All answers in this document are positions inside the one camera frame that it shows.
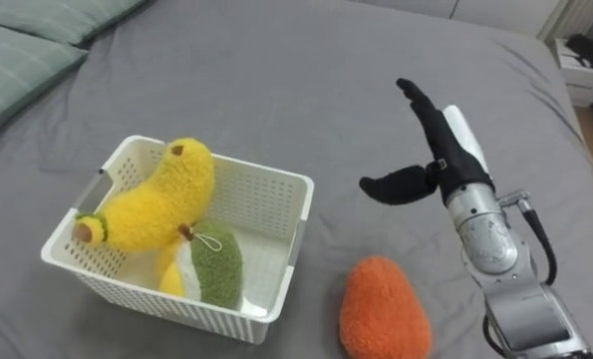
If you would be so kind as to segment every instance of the teal pillow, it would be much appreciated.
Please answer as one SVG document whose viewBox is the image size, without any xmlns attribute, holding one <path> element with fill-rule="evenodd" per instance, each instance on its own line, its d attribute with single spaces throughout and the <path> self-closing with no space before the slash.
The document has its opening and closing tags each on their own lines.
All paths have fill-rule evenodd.
<svg viewBox="0 0 593 359">
<path fill-rule="evenodd" d="M 147 0 L 0 0 L 0 26 L 79 45 Z"/>
<path fill-rule="evenodd" d="M 0 27 L 0 126 L 69 70 L 86 52 Z"/>
</svg>

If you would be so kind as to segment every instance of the black object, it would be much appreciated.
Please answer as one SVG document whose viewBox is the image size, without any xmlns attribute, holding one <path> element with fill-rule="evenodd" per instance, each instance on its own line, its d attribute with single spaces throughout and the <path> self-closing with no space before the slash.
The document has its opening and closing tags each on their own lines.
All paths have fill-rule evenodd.
<svg viewBox="0 0 593 359">
<path fill-rule="evenodd" d="M 413 166 L 381 179 L 362 178 L 361 189 L 371 198 L 385 204 L 411 203 L 433 193 L 439 186 L 446 203 L 448 196 L 462 185 L 482 182 L 493 188 L 490 176 L 477 159 L 459 144 L 443 112 L 413 82 L 398 79 L 396 85 L 411 100 L 411 108 L 420 120 L 434 161 L 422 167 Z"/>
<path fill-rule="evenodd" d="M 437 185 L 421 166 L 411 166 L 381 179 L 360 179 L 360 188 L 371 198 L 388 205 L 407 204 L 436 191 Z"/>
<path fill-rule="evenodd" d="M 566 41 L 566 47 L 577 54 L 580 59 L 588 61 L 593 68 L 593 41 L 584 35 L 571 36 Z"/>
</svg>

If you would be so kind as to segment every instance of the yellow plush toy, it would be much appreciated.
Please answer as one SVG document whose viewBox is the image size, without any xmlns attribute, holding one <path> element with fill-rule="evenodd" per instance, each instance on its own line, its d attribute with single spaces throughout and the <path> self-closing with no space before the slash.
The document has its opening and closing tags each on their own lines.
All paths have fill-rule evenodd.
<svg viewBox="0 0 593 359">
<path fill-rule="evenodd" d="M 73 237 L 126 252 L 163 248 L 202 218 L 213 190 L 209 149 L 195 139 L 175 140 L 146 181 L 112 197 L 97 213 L 79 214 Z"/>
</svg>

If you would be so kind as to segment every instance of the plush loop string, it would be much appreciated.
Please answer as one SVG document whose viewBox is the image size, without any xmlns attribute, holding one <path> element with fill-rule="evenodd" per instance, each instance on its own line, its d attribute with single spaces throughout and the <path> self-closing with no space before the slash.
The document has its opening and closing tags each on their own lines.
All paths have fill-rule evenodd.
<svg viewBox="0 0 593 359">
<path fill-rule="evenodd" d="M 207 245 L 207 247 L 211 249 L 211 251 L 213 252 L 219 252 L 221 249 L 223 249 L 223 244 L 221 244 L 221 242 L 218 239 L 212 236 L 205 235 L 202 233 L 195 233 L 194 236 L 200 239 L 200 241 L 202 241 L 203 244 Z"/>
</svg>

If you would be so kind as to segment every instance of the basket handle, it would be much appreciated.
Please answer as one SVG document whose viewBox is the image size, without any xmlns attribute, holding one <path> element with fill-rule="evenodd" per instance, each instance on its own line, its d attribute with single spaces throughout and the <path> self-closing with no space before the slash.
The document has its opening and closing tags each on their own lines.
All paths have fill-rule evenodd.
<svg viewBox="0 0 593 359">
<path fill-rule="evenodd" d="M 102 201 L 113 187 L 113 179 L 103 169 L 95 175 L 95 177 L 88 183 L 86 189 L 81 193 L 73 208 L 79 212 L 93 213 L 99 207 Z"/>
</svg>

